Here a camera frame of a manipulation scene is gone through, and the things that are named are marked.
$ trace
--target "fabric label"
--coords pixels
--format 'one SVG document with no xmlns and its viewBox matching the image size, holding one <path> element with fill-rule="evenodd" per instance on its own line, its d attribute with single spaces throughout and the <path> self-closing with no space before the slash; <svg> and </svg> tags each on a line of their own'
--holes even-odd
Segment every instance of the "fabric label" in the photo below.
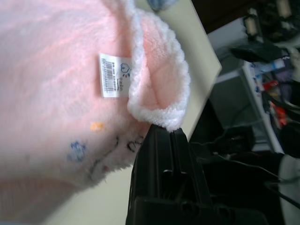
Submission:
<svg viewBox="0 0 300 225">
<path fill-rule="evenodd" d="M 107 54 L 99 55 L 102 96 L 105 98 L 128 97 L 131 73 L 131 58 Z"/>
</svg>

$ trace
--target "black machine part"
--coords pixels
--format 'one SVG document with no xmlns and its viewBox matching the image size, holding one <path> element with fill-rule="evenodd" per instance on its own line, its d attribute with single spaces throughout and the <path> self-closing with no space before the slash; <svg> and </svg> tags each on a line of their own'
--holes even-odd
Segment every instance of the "black machine part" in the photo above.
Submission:
<svg viewBox="0 0 300 225">
<path fill-rule="evenodd" d="M 255 137 L 252 126 L 229 128 L 223 138 L 217 140 L 213 146 L 213 152 L 222 154 L 236 154 L 250 152 L 255 145 Z"/>
<path fill-rule="evenodd" d="M 279 85 L 291 85 L 299 90 L 300 83 L 297 82 L 282 82 Z M 262 92 L 262 103 L 265 112 L 270 112 L 270 102 L 285 110 L 286 115 L 293 121 L 278 131 L 278 139 L 282 150 L 294 158 L 300 158 L 299 140 L 300 137 L 300 107 L 289 105 L 272 97 L 267 91 Z"/>
<path fill-rule="evenodd" d="M 269 63 L 282 57 L 282 50 L 272 43 L 252 42 L 248 45 L 233 47 L 230 52 L 236 58 L 248 62 Z"/>
<path fill-rule="evenodd" d="M 267 225 L 255 210 L 214 205 L 182 129 L 152 125 L 136 156 L 126 225 Z"/>
</svg>

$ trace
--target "desk surface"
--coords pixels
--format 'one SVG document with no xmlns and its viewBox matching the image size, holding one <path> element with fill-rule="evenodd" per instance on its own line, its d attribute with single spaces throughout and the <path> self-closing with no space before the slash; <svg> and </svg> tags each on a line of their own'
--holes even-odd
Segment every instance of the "desk surface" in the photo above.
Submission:
<svg viewBox="0 0 300 225">
<path fill-rule="evenodd" d="M 137 6 L 151 11 L 146 0 Z M 193 4 L 180 0 L 158 14 L 176 32 L 191 74 L 191 98 L 182 129 L 190 139 L 221 69 Z M 44 225 L 124 225 L 132 168 L 110 174 L 99 186 L 73 196 Z"/>
</svg>

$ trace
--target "white fuzzy edge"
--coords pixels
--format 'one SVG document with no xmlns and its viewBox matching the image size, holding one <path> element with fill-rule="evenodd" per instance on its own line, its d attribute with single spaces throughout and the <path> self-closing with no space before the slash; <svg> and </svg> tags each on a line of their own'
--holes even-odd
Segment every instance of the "white fuzzy edge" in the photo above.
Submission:
<svg viewBox="0 0 300 225">
<path fill-rule="evenodd" d="M 180 128 L 188 105 L 190 95 L 188 64 L 184 59 L 184 52 L 176 39 L 174 31 L 170 30 L 169 26 L 153 13 L 146 13 L 157 25 L 163 41 L 169 50 L 170 57 L 176 59 L 175 64 L 178 65 L 178 74 L 175 77 L 182 79 L 183 85 L 181 89 L 178 90 L 175 101 L 166 109 L 149 110 L 142 105 L 140 95 L 136 93 L 136 91 L 141 80 L 142 63 L 145 57 L 143 49 L 143 30 L 139 15 L 145 12 L 141 10 L 138 10 L 138 12 L 139 13 L 135 12 L 136 17 L 131 23 L 131 31 L 133 34 L 131 42 L 133 69 L 130 77 L 131 84 L 127 109 L 137 120 L 159 125 L 172 132 Z"/>
</svg>

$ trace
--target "pink towel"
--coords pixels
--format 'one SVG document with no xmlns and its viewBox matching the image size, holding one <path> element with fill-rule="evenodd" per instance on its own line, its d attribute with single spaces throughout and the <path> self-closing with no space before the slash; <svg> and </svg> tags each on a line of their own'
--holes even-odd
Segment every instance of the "pink towel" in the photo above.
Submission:
<svg viewBox="0 0 300 225">
<path fill-rule="evenodd" d="M 41 221 L 182 123 L 184 53 L 134 0 L 4 0 L 0 49 L 0 221 Z M 100 53 L 131 59 L 129 97 L 102 97 Z"/>
</svg>

